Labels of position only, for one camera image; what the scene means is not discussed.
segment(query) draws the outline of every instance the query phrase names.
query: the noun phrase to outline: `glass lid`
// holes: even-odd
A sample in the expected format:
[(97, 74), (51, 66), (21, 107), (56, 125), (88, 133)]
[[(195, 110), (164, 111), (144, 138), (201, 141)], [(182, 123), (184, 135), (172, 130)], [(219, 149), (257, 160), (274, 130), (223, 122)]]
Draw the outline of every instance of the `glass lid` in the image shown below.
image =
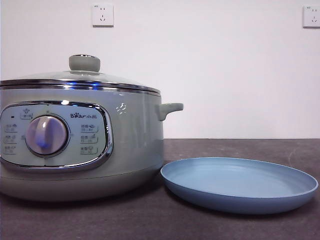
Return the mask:
[(143, 90), (160, 93), (159, 90), (144, 86), (136, 81), (99, 72), (100, 59), (86, 54), (69, 57), (70, 71), (46, 72), (0, 81), (4, 86), (30, 85), (72, 85)]

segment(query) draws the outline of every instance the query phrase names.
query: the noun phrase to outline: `chrome trim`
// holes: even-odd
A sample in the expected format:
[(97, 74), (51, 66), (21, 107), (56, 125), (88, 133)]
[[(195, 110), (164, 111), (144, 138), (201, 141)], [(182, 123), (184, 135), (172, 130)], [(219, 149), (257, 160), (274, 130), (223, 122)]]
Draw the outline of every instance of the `chrome trim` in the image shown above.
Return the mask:
[(116, 88), (116, 87), (104, 87), (104, 86), (78, 86), (78, 85), (0, 85), (1, 90), (10, 89), (75, 89), (75, 90), (97, 90), (97, 91), (109, 91), (109, 92), (124, 92), (135, 94), (146, 94), (161, 97), (159, 93), (143, 90), (135, 90), (128, 88)]
[(92, 80), (76, 80), (76, 79), (12, 79), (12, 80), (4, 80), (0, 82), (0, 88), (6, 86), (17, 86), (24, 87), (29, 85), (43, 85), (43, 86), (51, 86), (51, 85), (66, 85), (66, 86), (86, 86), (86, 87), (107, 87), (107, 88), (117, 88), (117, 89), (128, 89), (128, 90), (142, 90), (145, 92), (152, 92), (160, 94), (158, 89), (129, 84), (129, 83), (116, 83), (109, 81), (92, 81)]
[[(19, 103), (11, 104), (5, 107), (3, 110), (10, 108), (10, 107), (17, 107), (17, 106), (24, 106), (24, 105), (61, 105), (60, 101), (56, 100), (49, 100), (49, 101), (22, 101)], [(105, 126), (105, 148), (103, 149), (102, 153), (95, 157), (92, 160), (77, 163), (77, 164), (70, 164), (70, 165), (62, 165), (62, 166), (32, 166), (32, 165), (22, 165), (9, 162), (3, 159), (0, 156), (0, 161), (4, 166), (17, 171), (25, 171), (28, 173), (65, 173), (65, 172), (76, 172), (76, 171), (83, 171), (96, 168), (103, 163), (105, 163), (108, 158), (110, 157), (113, 148), (114, 148), (114, 139), (113, 139), (113, 132), (112, 132), (112, 125), (111, 125), (111, 118), (106, 109), (104, 109), (101, 105), (96, 103), (83, 103), (83, 102), (69, 102), (64, 106), (72, 106), (77, 105), (79, 107), (86, 107), (94, 106), (96, 110), (98, 110), (103, 118), (103, 123)]]
[(76, 55), (72, 55), (71, 57), (90, 57), (90, 58), (97, 59), (96, 56), (87, 55), (87, 54), (76, 54)]

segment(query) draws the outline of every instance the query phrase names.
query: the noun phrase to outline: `gray table surface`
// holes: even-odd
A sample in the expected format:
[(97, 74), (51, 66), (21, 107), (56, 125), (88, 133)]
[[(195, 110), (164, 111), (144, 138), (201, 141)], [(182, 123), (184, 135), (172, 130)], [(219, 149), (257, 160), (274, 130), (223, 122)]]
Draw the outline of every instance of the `gray table surface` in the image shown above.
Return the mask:
[[(165, 139), (165, 162), (193, 157), (248, 158), (287, 165), (320, 180), (320, 139)], [(280, 214), (208, 210), (173, 195), (160, 175), (126, 194), (41, 203), (0, 195), (1, 240), (318, 240), (320, 190)]]

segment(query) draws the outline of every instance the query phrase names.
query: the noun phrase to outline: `blue ceramic plate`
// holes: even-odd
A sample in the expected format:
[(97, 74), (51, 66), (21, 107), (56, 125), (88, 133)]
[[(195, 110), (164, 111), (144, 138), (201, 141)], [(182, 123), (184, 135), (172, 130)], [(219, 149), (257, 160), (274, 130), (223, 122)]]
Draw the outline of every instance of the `blue ceramic plate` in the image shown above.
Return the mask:
[(274, 214), (298, 208), (318, 187), (317, 180), (303, 171), (242, 158), (188, 158), (166, 164), (161, 174), (166, 186), (180, 198), (238, 214)]

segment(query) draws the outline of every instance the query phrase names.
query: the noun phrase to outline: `wall outlet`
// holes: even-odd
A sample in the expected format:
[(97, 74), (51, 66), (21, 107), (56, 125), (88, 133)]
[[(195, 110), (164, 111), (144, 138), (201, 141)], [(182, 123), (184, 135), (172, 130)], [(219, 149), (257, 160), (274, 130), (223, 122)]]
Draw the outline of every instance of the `wall outlet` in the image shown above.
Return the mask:
[(319, 28), (320, 27), (320, 6), (303, 7), (303, 27)]
[(93, 27), (112, 27), (114, 25), (114, 6), (94, 4), (91, 10)]

